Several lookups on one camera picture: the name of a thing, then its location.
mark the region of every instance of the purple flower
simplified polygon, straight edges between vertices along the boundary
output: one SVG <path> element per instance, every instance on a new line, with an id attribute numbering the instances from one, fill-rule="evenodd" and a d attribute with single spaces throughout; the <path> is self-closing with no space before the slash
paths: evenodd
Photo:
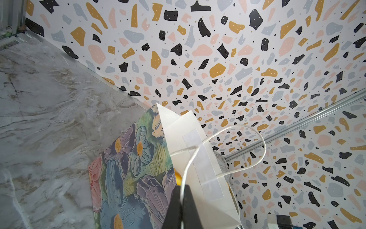
<path id="1" fill-rule="evenodd" d="M 104 160 L 106 163 L 111 158 L 116 158 L 120 161 L 123 177 L 126 177 L 130 165 L 128 154 L 135 146 L 135 129 L 135 124 L 132 124 L 130 128 L 123 132 L 121 136 L 104 151 Z"/>
<path id="2" fill-rule="evenodd" d="M 150 217 L 157 228 L 163 226 L 175 185 L 176 180 L 173 168 L 163 177 L 163 185 L 151 175 L 145 175 L 137 183 L 137 194 L 145 200 Z"/>

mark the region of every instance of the black object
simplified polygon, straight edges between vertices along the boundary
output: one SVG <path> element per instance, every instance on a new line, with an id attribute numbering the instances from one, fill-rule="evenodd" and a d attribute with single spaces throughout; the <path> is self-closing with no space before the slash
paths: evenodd
<path id="1" fill-rule="evenodd" d="M 277 225 L 279 229 L 292 229 L 292 222 L 289 215 L 277 215 Z"/>
<path id="2" fill-rule="evenodd" d="M 184 228 L 203 229 L 189 185 L 184 188 L 183 205 L 180 204 L 179 195 L 180 186 L 176 186 L 162 229 L 180 229 L 182 221 Z"/>

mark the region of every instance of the orange object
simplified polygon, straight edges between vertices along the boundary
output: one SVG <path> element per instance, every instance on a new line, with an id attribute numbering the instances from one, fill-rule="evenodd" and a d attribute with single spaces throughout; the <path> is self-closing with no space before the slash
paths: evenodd
<path id="1" fill-rule="evenodd" d="M 182 184 L 182 176 L 174 169 L 175 179 L 177 180 L 177 185 L 180 186 Z"/>

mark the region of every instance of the painted flower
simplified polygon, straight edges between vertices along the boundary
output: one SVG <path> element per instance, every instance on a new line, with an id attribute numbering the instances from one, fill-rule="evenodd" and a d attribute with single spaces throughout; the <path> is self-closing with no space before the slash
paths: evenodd
<path id="1" fill-rule="evenodd" d="M 125 132 L 104 151 L 104 160 L 107 163 L 111 158 L 120 160 L 122 176 L 126 177 L 129 167 L 128 154 L 135 145 L 135 124 L 132 124 Z"/>
<path id="2" fill-rule="evenodd" d="M 140 126 L 136 131 L 135 148 L 130 154 L 131 171 L 137 177 L 143 168 L 151 162 L 154 157 L 154 147 L 146 139 L 147 131 L 145 126 Z"/>
<path id="3" fill-rule="evenodd" d="M 145 200 L 150 217 L 157 228 L 162 228 L 163 226 L 175 186 L 176 180 L 173 168 L 163 177 L 163 185 L 151 175 L 145 175 L 137 183 L 136 192 Z"/>
<path id="4" fill-rule="evenodd" d="M 102 175 L 102 157 L 98 156 L 89 166 L 89 181 L 91 190 L 91 201 L 93 203 L 93 211 L 98 213 L 102 205 L 102 193 L 99 179 Z"/>
<path id="5" fill-rule="evenodd" d="M 158 138 L 164 136 L 163 125 L 161 124 L 160 120 L 160 114 L 155 115 L 152 128 L 154 137 Z"/>
<path id="6" fill-rule="evenodd" d="M 107 199 L 100 211 L 101 228 L 152 229 L 148 210 L 136 196 L 125 197 L 120 163 L 115 158 L 107 162 L 105 187 Z"/>

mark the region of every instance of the white string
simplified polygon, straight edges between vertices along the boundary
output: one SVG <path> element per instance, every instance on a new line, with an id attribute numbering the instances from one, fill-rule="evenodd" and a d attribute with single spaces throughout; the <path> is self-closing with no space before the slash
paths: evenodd
<path id="1" fill-rule="evenodd" d="M 257 161 L 256 163 L 252 164 L 251 166 L 248 166 L 248 167 L 244 167 L 244 168 L 240 168 L 240 169 L 237 169 L 237 170 L 234 170 L 234 171 L 230 171 L 230 172 L 227 172 L 227 173 L 222 173 L 222 174 L 219 174 L 217 175 L 216 177 L 219 178 L 219 177 L 223 177 L 223 176 L 226 176 L 226 175 L 229 175 L 231 173 L 236 173 L 236 172 L 239 172 L 239 171 L 243 171 L 245 169 L 250 169 L 254 166 L 256 166 L 257 164 L 259 164 L 263 159 L 264 159 L 264 156 L 266 154 L 266 151 L 267 151 L 267 146 L 266 146 L 266 142 L 264 141 L 264 138 L 262 137 L 262 135 L 254 128 L 252 128 L 251 126 L 247 126 L 247 125 L 233 125 L 233 126 L 228 126 L 224 129 L 222 129 L 220 132 L 217 132 L 216 134 L 206 138 L 205 140 L 202 141 L 202 143 L 206 143 L 208 142 L 210 139 L 212 139 L 213 137 L 216 137 L 217 135 L 219 135 L 222 131 L 225 131 L 227 129 L 231 129 L 231 128 L 236 128 L 236 127 L 247 127 L 251 130 L 253 130 L 254 132 L 256 132 L 259 137 L 261 138 L 262 142 L 263 142 L 263 145 L 264 145 L 264 153 L 263 153 L 263 156 L 261 157 L 261 159 L 259 161 Z M 195 149 L 194 153 L 192 154 L 192 156 L 190 157 L 189 161 L 187 162 L 187 165 L 186 167 L 184 168 L 184 173 L 183 173 L 183 177 L 182 177 L 182 184 L 180 186 L 180 203 L 183 205 L 183 198 L 184 198 L 184 188 L 185 188 L 185 185 L 186 185 L 186 179 L 187 179 L 187 173 L 188 173 L 188 169 L 189 167 L 191 166 L 194 158 L 197 156 L 198 154 L 198 151 L 199 151 L 199 146 L 197 145 L 194 145 L 194 146 L 191 146 L 191 147 L 187 147 L 185 149 L 181 149 L 181 150 L 177 150 L 177 151 L 174 151 L 172 152 L 170 155 L 171 156 L 174 156 L 174 155 L 177 155 L 177 154 L 180 154 L 182 152 L 185 152 L 185 151 L 188 151 L 188 150 L 192 150 L 192 149 Z"/>

